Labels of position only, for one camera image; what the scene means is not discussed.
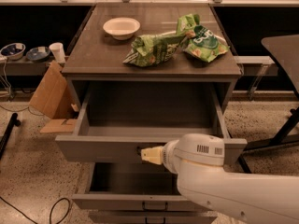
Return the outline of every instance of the cabinet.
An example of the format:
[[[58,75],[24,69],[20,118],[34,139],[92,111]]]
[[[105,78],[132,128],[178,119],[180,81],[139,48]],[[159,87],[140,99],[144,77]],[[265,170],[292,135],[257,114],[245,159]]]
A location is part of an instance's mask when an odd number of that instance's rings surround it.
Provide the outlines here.
[[[227,163],[237,159],[246,142],[230,138],[223,118],[241,75],[233,55],[201,63],[178,51],[167,63],[139,68],[122,63],[133,38],[116,41],[102,30],[122,15],[140,21],[137,34],[169,32],[179,16],[195,12],[221,35],[208,5],[99,3],[64,67],[80,112],[74,132],[56,142],[69,161],[91,164],[86,191],[73,199],[94,210],[94,222],[211,223],[217,216],[182,197],[176,176],[143,163],[140,149],[207,133],[224,138]]]

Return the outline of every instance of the brown tabletop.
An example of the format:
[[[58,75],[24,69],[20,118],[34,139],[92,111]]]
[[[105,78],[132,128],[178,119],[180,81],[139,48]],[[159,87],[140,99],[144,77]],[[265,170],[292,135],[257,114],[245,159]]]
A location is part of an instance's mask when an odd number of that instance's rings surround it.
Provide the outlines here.
[[[299,35],[266,37],[263,46],[290,78],[295,92],[299,93]]]
[[[178,17],[189,13],[199,14],[202,25],[215,35],[222,36],[208,4],[99,3],[74,47],[63,74],[66,77],[186,77],[210,78],[213,81],[237,80],[241,72],[231,52],[220,56],[212,63],[187,59],[181,50],[177,51],[168,62],[148,68],[123,63],[137,35],[175,31]],[[105,33],[103,25],[116,17],[134,18],[140,21],[141,28],[129,40],[115,40]]]

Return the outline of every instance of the blue bowl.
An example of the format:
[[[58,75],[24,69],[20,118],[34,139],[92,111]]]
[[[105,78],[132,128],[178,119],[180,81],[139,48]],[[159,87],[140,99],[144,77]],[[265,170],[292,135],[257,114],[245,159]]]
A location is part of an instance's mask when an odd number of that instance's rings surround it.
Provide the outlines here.
[[[30,49],[26,57],[29,61],[32,61],[34,63],[41,63],[45,62],[50,56],[50,49],[47,47],[38,47]]]
[[[8,57],[10,60],[19,60],[23,56],[25,49],[26,47],[22,43],[12,43],[4,46],[0,50],[0,54]]]

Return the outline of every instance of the white cup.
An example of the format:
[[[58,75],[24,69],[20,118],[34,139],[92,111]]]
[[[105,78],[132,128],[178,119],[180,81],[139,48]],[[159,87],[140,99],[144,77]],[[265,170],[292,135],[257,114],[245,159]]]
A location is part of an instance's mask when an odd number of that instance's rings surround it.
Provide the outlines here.
[[[60,42],[50,44],[50,51],[53,53],[55,60],[59,64],[65,63],[64,45]]]

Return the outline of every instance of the brown cardboard flap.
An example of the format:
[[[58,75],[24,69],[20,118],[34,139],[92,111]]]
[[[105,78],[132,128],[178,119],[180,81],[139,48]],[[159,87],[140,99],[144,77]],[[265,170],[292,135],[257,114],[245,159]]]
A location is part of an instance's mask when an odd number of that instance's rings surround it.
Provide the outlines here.
[[[51,119],[41,130],[41,133],[73,132],[76,119]]]
[[[67,119],[73,113],[72,96],[62,69],[55,61],[50,64],[29,103],[51,119]]]

